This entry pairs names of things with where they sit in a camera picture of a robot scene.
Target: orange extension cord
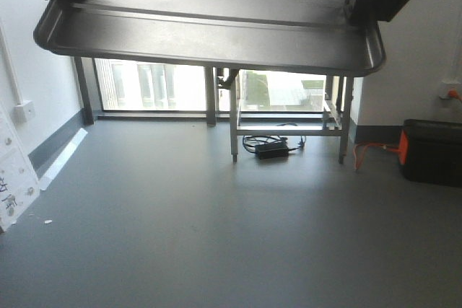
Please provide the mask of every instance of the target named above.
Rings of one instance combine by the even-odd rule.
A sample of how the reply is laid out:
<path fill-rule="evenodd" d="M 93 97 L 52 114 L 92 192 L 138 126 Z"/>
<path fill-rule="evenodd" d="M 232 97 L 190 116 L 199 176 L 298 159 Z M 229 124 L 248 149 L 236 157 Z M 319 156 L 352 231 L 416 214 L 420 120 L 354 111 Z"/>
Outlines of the orange extension cord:
<path fill-rule="evenodd" d="M 364 142 L 361 144 L 357 144 L 353 148 L 353 155 L 354 155 L 354 170 L 357 171 L 361 167 L 362 163 L 364 162 L 364 158 L 366 155 L 366 151 L 370 147 L 380 147 L 386 151 L 391 151 L 392 153 L 399 153 L 399 149 L 396 146 L 390 146 L 388 144 L 379 144 L 377 142 Z"/>
<path fill-rule="evenodd" d="M 449 92 L 448 92 L 448 96 L 451 98 L 451 99 L 457 99 L 459 100 L 461 103 L 462 103 L 462 97 L 459 95 L 459 93 L 457 93 L 457 91 L 455 89 L 451 89 Z M 361 167 L 362 163 L 364 162 L 364 158 L 365 158 L 365 155 L 366 155 L 366 151 L 370 148 L 370 147 L 381 147 L 382 149 L 386 150 L 386 151 L 390 151 L 392 153 L 399 153 L 399 148 L 396 147 L 396 146 L 390 146 L 388 144 L 380 144 L 378 142 L 364 142 L 364 143 L 361 143 L 361 144 L 357 144 L 356 146 L 354 146 L 354 149 L 353 149 L 353 155 L 354 155 L 354 169 L 357 171 L 359 170 L 359 168 Z"/>

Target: power socket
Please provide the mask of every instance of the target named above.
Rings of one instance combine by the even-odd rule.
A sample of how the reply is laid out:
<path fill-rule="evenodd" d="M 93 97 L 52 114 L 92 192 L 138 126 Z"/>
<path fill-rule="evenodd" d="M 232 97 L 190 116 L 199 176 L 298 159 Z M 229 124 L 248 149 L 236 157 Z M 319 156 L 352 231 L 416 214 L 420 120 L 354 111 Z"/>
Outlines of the power socket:
<path fill-rule="evenodd" d="M 25 100 L 23 103 L 14 106 L 14 113 L 19 122 L 26 123 L 35 117 L 34 103 L 30 100 Z"/>
<path fill-rule="evenodd" d="M 462 94 L 462 83 L 455 81 L 442 81 L 438 90 L 438 96 L 440 99 L 449 100 L 450 97 L 448 96 L 448 93 L 452 89 L 456 90 L 457 93 Z"/>

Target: black power brick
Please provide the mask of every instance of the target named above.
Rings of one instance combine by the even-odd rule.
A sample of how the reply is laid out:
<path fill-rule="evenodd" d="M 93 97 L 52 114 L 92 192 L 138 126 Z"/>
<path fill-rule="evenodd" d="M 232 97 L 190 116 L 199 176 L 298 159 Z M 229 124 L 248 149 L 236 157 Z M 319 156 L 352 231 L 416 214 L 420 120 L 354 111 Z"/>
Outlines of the black power brick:
<path fill-rule="evenodd" d="M 257 144 L 255 146 L 255 154 L 259 159 L 288 157 L 289 147 L 287 147 L 285 141 L 274 142 L 270 144 Z"/>

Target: metal tray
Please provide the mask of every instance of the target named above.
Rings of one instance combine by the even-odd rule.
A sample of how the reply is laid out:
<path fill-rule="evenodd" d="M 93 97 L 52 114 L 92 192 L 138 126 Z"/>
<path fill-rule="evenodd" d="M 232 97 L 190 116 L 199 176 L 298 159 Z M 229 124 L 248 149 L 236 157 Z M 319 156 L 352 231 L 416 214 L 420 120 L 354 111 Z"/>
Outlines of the metal tray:
<path fill-rule="evenodd" d="M 376 22 L 344 0 L 54 0 L 35 29 L 68 56 L 366 76 L 385 60 Z"/>

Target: window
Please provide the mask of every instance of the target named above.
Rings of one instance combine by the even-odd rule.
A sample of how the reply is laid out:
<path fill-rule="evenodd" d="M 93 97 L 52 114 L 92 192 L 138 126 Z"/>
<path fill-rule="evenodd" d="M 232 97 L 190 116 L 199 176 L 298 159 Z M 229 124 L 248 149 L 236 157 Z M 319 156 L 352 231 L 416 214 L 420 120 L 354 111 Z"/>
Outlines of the window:
<path fill-rule="evenodd" d="M 104 110 L 205 111 L 204 69 L 96 59 Z"/>
<path fill-rule="evenodd" d="M 104 110 L 206 110 L 200 66 L 97 59 L 96 67 Z M 241 110 L 321 112 L 325 83 L 326 77 L 319 75 L 242 70 Z M 219 110 L 229 111 L 229 92 L 219 89 L 217 95 Z"/>

